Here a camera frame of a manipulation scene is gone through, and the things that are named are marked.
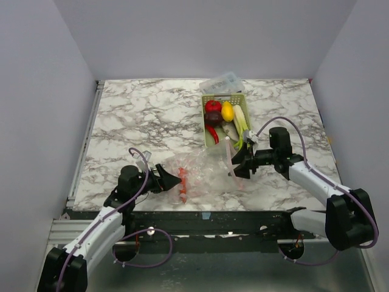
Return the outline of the clear zip top bag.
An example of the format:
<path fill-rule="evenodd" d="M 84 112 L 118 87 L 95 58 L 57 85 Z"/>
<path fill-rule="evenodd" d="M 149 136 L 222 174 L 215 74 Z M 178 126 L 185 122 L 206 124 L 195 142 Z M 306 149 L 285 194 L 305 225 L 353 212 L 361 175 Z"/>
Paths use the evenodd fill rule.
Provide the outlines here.
<path fill-rule="evenodd" d="M 236 154 L 230 138 L 226 137 L 212 147 L 197 149 L 188 153 L 179 153 L 167 158 L 162 165 L 174 176 L 179 177 L 179 168 L 185 168 L 187 176 L 187 202 L 196 197 L 216 195 L 243 190 L 241 178 L 233 172 L 232 156 Z M 169 194 L 175 201 L 182 203 L 179 197 L 180 184 Z"/>

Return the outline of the red fake chili pepper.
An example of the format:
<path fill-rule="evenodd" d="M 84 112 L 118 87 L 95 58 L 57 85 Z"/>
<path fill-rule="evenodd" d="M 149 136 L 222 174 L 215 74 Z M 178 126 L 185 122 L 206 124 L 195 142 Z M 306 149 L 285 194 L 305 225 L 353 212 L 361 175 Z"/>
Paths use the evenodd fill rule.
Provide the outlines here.
<path fill-rule="evenodd" d="M 215 144 L 218 144 L 219 143 L 219 137 L 218 137 L 218 134 L 215 130 L 215 128 L 209 124 L 205 124 L 205 129 L 211 134 L 213 140 L 214 140 L 214 143 Z"/>

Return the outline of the yellow fake pepper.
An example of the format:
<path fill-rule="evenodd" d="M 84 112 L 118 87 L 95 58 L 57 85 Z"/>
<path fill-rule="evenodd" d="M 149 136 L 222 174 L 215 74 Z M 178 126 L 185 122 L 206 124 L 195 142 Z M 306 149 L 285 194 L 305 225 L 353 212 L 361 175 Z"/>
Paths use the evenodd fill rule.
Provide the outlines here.
<path fill-rule="evenodd" d="M 234 114 L 233 106 L 230 102 L 225 101 L 222 104 L 221 115 L 224 121 L 226 122 L 231 122 L 233 120 L 235 114 Z"/>

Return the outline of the dark purple fake food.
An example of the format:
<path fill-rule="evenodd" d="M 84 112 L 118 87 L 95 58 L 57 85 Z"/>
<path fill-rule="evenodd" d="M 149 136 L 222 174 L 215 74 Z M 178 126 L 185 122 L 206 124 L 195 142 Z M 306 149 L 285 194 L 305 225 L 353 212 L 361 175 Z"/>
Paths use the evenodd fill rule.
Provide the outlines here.
<path fill-rule="evenodd" d="M 204 114 L 204 122 L 211 127 L 217 127 L 223 122 L 222 114 L 219 111 L 209 111 Z"/>

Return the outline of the red fake apple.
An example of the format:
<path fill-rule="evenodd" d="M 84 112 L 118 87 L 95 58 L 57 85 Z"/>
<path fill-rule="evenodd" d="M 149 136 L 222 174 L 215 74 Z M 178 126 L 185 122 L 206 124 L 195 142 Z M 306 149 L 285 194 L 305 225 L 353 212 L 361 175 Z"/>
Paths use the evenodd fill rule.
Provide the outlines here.
<path fill-rule="evenodd" d="M 217 100 L 209 100 L 204 105 L 204 110 L 206 113 L 210 112 L 219 112 L 222 111 L 222 104 Z"/>

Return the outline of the orange fake carrot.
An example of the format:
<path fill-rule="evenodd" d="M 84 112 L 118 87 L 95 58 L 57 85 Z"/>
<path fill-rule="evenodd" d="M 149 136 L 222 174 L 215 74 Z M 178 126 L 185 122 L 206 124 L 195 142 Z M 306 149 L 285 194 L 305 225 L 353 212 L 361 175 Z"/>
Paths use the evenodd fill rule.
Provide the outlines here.
<path fill-rule="evenodd" d="M 181 201 L 185 204 L 187 202 L 187 176 L 188 172 L 185 168 L 180 167 L 179 168 L 179 173 L 178 173 L 180 179 L 181 179 L 181 184 L 179 188 L 179 197 Z"/>

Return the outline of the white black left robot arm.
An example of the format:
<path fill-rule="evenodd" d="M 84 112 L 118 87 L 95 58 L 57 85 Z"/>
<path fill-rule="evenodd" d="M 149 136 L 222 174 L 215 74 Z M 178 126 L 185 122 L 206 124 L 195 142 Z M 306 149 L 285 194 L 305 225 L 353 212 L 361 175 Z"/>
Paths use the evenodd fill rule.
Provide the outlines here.
<path fill-rule="evenodd" d="M 182 180 L 160 165 L 141 172 L 127 165 L 120 171 L 117 186 L 107 197 L 92 223 L 63 248 L 52 248 L 46 256 L 38 291 L 86 291 L 88 277 L 119 241 L 136 237 L 133 210 L 140 195 L 161 193 Z"/>

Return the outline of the grey fake fish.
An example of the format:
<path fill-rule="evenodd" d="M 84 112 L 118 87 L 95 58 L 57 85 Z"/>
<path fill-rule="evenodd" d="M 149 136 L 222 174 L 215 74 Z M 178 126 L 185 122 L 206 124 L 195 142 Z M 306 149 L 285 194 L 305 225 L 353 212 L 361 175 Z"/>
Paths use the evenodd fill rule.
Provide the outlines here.
<path fill-rule="evenodd" d="M 239 134 L 233 122 L 223 121 L 221 124 L 224 133 L 233 141 L 239 141 Z"/>

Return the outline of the green fake vegetable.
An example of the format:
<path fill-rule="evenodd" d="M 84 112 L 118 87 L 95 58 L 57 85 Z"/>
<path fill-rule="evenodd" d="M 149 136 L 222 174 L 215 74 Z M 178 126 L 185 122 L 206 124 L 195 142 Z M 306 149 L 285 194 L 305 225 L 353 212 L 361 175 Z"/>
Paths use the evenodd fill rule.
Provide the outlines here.
<path fill-rule="evenodd" d="M 244 112 L 239 105 L 233 106 L 233 113 L 234 113 L 233 123 L 235 125 L 236 131 L 237 131 L 238 136 L 239 136 L 239 140 L 234 145 L 234 147 L 237 147 L 240 150 L 242 148 L 243 142 L 244 142 L 244 140 L 243 140 L 244 132 L 246 130 L 250 130 L 250 128 L 247 124 Z"/>

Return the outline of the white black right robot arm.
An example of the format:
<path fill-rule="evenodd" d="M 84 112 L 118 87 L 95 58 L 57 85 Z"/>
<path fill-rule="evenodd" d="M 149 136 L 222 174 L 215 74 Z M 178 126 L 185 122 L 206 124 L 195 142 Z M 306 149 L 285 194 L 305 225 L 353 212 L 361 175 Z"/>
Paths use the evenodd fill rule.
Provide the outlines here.
<path fill-rule="evenodd" d="M 311 166 L 307 159 L 293 152 L 289 132 L 284 127 L 269 130 L 270 147 L 259 150 L 253 131 L 243 131 L 243 145 L 231 159 L 231 175 L 250 179 L 260 166 L 272 165 L 277 173 L 298 184 L 317 198 L 324 212 L 297 209 L 280 222 L 280 232 L 294 238 L 301 231 L 326 237 L 343 251 L 350 247 L 369 248 L 377 241 L 379 231 L 369 195 L 363 189 L 337 184 Z"/>

